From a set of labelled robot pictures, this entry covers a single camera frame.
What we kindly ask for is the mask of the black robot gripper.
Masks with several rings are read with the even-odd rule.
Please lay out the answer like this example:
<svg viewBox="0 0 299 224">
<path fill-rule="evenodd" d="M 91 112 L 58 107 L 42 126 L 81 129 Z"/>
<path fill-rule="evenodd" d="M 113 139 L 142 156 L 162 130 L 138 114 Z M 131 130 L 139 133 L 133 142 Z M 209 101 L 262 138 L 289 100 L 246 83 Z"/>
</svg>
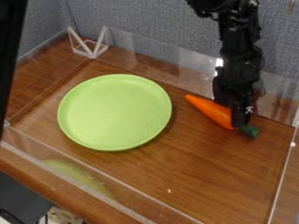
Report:
<svg viewBox="0 0 299 224">
<path fill-rule="evenodd" d="M 213 81 L 214 101 L 226 107 L 233 103 L 233 126 L 242 129 L 253 115 L 253 85 L 261 77 L 263 53 L 257 42 L 262 28 L 251 18 L 223 17 L 218 22 L 223 66 L 217 67 Z"/>
</svg>

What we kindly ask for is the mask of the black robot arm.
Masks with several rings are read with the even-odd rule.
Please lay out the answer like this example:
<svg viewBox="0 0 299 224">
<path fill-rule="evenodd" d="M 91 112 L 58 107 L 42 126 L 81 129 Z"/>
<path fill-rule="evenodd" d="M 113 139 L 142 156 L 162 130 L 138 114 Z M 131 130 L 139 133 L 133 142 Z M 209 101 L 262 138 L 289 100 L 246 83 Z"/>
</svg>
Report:
<svg viewBox="0 0 299 224">
<path fill-rule="evenodd" d="M 254 110 L 254 84 L 259 81 L 263 52 L 258 0 L 186 0 L 199 18 L 210 18 L 219 25 L 223 66 L 217 66 L 213 80 L 214 100 L 229 107 L 231 125 L 242 129 L 250 123 Z"/>
</svg>

